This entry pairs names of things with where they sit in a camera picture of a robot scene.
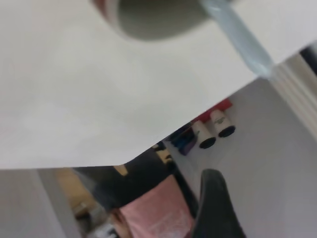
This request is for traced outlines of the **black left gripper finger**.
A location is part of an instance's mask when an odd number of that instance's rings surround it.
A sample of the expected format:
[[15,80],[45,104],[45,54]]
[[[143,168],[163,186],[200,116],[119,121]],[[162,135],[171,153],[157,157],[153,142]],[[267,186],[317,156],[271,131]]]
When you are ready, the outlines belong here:
[[232,205],[225,178],[215,169],[201,174],[198,213],[192,227],[193,238],[245,238]]

